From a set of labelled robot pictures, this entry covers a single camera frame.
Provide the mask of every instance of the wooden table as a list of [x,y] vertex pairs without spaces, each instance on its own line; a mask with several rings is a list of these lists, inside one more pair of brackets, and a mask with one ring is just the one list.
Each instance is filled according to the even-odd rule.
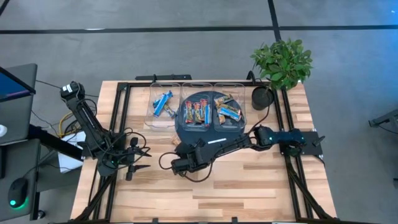
[[[104,128],[109,128],[117,84],[117,81],[105,81],[101,87],[97,118]],[[254,87],[246,87],[248,121],[246,130],[266,113],[266,110],[256,111],[252,108],[253,89]],[[130,182],[124,180],[126,169],[119,171],[112,222],[150,222],[156,217],[160,222],[230,222],[231,217],[238,217],[240,222],[294,220],[285,162],[279,153],[278,145],[264,152],[242,149],[223,156],[214,163],[213,172],[208,180],[202,183],[190,182],[173,175],[171,170],[162,170],[158,165],[160,155],[175,149],[170,141],[175,133],[155,132],[144,124],[149,101],[149,87],[133,87],[131,94],[133,97],[129,100],[126,127],[131,127],[147,138],[148,145],[151,147],[149,153],[152,157],[143,157],[139,163],[150,164],[151,167],[137,171]],[[298,84],[289,90],[288,96],[295,127],[302,131],[313,129],[303,85]],[[118,122],[120,122],[123,107],[123,94],[121,99]],[[279,101],[284,126],[287,128],[281,92],[279,92]],[[274,131],[279,130],[274,104],[262,125]],[[173,155],[165,156],[162,159],[163,166],[170,164],[172,159],[174,159]],[[335,217],[335,208],[323,164],[313,156],[302,156],[302,160],[309,191],[325,211]],[[83,164],[71,218],[77,217],[87,206],[95,165],[96,161],[92,159],[87,159]],[[201,179],[207,173],[208,168],[191,174],[191,177]],[[98,186],[98,180],[99,175],[97,175],[95,188]],[[297,192],[301,214],[305,217],[302,194],[299,190]],[[105,194],[101,204],[100,218],[104,217],[107,198]]]

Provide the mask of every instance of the plastic container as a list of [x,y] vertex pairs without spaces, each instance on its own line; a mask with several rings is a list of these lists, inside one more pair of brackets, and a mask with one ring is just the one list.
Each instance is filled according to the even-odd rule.
[[[178,83],[153,83],[150,87],[150,95],[148,102],[147,115],[145,117],[145,124],[154,131],[175,131],[175,121],[178,119],[178,107],[180,106],[181,86]],[[167,105],[175,112],[176,117],[172,118],[163,109],[158,118],[154,116],[155,107],[154,102],[161,99],[164,93],[171,91],[173,97],[169,98]]]
[[246,110],[245,110],[245,87],[238,83],[216,83],[214,85],[214,99],[222,96],[232,95],[234,100],[227,102],[227,105],[241,110],[242,118],[235,121],[225,116],[225,123],[220,124],[217,114],[217,108],[213,100],[213,124],[216,131],[233,131],[238,132],[244,129],[246,125]]
[[200,100],[207,100],[210,108],[212,107],[213,101],[213,86],[210,83],[184,83],[181,87],[181,100],[180,100],[180,111],[178,115],[178,124],[186,131],[207,131],[211,125],[212,110],[210,110],[210,122],[208,126],[205,126],[205,122],[201,123],[186,123],[186,101],[191,101],[192,108],[194,103],[200,103]]

